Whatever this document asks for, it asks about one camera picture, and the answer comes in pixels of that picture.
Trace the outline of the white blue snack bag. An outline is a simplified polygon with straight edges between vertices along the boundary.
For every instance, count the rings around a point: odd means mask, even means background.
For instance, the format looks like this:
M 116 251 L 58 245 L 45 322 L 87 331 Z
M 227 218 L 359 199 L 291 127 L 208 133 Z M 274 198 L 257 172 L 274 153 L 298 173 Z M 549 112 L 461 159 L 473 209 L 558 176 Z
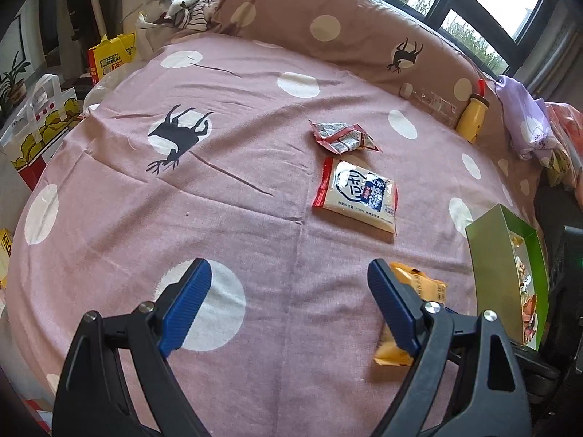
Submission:
M 522 304 L 525 305 L 533 296 L 533 277 L 526 241 L 520 235 L 509 233 L 515 256 L 516 270 L 519 278 L 519 287 Z

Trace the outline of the orange yellow biscuit pack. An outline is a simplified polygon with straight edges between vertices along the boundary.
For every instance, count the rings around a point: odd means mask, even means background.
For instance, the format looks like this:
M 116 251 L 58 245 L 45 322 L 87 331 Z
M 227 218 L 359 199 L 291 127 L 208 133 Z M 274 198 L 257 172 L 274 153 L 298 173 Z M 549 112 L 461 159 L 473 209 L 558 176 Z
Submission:
M 428 329 L 421 311 L 427 302 L 446 303 L 447 284 L 403 263 L 374 259 L 367 280 L 384 326 L 373 360 L 386 366 L 410 366 Z

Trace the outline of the red white candy wrapper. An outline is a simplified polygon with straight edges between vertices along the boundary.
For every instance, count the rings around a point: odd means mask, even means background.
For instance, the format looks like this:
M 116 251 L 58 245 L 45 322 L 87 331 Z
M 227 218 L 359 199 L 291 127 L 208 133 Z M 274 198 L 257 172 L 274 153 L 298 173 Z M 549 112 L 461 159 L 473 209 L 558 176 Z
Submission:
M 315 141 L 334 155 L 368 150 L 379 152 L 380 148 L 362 126 L 341 122 L 310 123 Z

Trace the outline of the orange brown snack bag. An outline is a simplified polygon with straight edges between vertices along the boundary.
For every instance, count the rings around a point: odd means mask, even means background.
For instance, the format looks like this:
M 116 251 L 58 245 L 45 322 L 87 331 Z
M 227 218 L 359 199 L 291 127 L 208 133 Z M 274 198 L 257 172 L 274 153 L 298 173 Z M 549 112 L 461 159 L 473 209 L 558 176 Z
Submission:
M 525 345 L 536 342 L 537 335 L 537 295 L 528 297 L 522 306 L 523 342 Z

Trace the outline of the green white cardboard box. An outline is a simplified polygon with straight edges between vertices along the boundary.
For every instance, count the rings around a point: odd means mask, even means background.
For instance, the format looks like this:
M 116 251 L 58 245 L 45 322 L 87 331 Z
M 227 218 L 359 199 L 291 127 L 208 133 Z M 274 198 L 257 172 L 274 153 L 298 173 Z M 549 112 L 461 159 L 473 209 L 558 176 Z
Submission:
M 472 258 L 477 306 L 480 312 L 493 310 L 508 336 L 523 342 L 522 300 L 510 232 L 526 241 L 537 295 L 536 342 L 525 345 L 537 350 L 544 336 L 548 312 L 548 272 L 537 231 L 502 204 L 469 224 L 466 239 Z

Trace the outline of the white red milk snack pack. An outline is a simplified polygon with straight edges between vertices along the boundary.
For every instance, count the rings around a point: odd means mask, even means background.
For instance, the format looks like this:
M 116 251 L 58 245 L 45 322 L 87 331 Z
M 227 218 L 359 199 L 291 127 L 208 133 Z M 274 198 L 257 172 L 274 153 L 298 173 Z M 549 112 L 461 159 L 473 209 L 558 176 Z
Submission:
M 341 158 L 327 157 L 313 208 L 325 209 L 397 234 L 396 182 Z

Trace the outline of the purple dotted cloth bundle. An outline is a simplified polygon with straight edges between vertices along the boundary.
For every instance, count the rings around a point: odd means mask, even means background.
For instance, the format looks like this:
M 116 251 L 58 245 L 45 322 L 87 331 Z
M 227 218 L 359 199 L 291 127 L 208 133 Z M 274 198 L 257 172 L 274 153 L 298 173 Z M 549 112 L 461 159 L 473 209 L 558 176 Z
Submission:
M 542 166 L 549 167 L 557 141 L 540 105 L 520 81 L 505 75 L 495 84 L 495 91 L 518 156 L 523 160 L 536 157 Z

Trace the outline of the yellow bottle red cap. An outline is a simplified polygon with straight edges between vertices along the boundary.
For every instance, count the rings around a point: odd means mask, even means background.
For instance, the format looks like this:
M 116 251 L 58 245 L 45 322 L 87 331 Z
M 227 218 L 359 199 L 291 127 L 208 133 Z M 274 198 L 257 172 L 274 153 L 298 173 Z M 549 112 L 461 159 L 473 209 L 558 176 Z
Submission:
M 469 96 L 468 104 L 461 113 L 455 131 L 466 141 L 474 143 L 485 119 L 490 104 L 486 99 L 486 82 L 483 78 L 477 81 L 478 91 Z

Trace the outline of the white yellow shopping bag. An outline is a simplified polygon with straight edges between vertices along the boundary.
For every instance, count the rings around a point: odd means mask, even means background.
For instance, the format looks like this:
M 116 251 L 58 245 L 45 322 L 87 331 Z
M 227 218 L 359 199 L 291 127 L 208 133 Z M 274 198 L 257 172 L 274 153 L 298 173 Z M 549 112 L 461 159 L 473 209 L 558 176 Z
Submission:
M 1 152 L 30 190 L 80 119 L 75 89 L 62 89 L 56 74 L 40 77 L 1 137 Z

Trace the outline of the clear plastic bottle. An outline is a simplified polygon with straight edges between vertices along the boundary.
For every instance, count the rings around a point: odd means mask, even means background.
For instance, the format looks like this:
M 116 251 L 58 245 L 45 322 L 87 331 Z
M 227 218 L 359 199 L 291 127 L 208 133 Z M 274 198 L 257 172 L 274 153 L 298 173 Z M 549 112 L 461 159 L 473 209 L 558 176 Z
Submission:
M 451 129 L 454 129 L 458 123 L 457 107 L 433 91 L 415 88 L 410 83 L 403 83 L 399 90 L 399 96 L 418 107 L 419 110 L 427 111 L 437 121 Z

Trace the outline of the pink dotted bed sheet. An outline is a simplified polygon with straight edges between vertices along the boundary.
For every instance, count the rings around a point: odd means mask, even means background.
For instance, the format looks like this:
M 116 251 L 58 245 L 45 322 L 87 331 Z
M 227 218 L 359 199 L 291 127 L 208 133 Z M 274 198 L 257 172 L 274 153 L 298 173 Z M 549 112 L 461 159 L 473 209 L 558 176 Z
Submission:
M 361 125 L 351 161 L 397 185 L 395 234 L 313 207 L 314 121 Z M 266 43 L 165 46 L 64 139 L 16 228 L 12 337 L 53 395 L 84 313 L 129 313 L 197 257 L 211 291 L 169 361 L 214 436 L 367 436 L 405 376 L 373 354 L 369 263 L 447 283 L 471 314 L 465 227 L 491 207 L 533 216 L 540 171 L 488 125 L 476 144 L 348 71 Z

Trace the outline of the yellow carton box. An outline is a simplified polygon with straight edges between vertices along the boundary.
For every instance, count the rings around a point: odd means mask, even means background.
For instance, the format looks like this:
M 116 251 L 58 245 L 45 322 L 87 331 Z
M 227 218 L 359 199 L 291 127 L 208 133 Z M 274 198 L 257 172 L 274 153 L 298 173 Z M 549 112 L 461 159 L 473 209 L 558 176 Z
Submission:
M 120 34 L 112 39 L 103 36 L 88 50 L 89 71 L 93 85 L 121 65 L 132 62 L 136 55 L 136 34 Z

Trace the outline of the brown dotted bolster pillow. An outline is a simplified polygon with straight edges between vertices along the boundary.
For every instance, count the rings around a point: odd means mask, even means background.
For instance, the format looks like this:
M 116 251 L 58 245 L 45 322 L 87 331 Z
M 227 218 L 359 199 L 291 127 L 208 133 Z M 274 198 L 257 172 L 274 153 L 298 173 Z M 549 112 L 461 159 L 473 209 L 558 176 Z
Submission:
M 533 218 L 532 187 L 540 168 L 510 148 L 503 107 L 493 82 L 442 36 L 401 11 L 372 0 L 218 0 L 211 29 L 231 65 L 244 65 L 243 86 L 264 117 L 277 117 L 307 137 L 308 121 L 359 123 L 392 151 L 387 115 L 401 111 L 431 133 L 417 142 L 419 166 L 437 164 L 432 148 L 461 144 L 440 114 L 398 93 L 404 84 L 426 89 L 457 113 L 488 102 L 477 150 L 496 169 L 493 186 L 477 195 L 472 211 L 497 202 Z

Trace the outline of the striped white cloth pile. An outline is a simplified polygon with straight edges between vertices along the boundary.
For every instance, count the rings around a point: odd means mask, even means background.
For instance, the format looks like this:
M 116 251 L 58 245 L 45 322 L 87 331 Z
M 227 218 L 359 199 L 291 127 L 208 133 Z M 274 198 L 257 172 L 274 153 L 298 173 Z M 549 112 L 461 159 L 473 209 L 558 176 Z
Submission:
M 211 26 L 218 0 L 143 0 L 124 20 L 137 14 L 134 32 L 188 31 L 204 33 Z

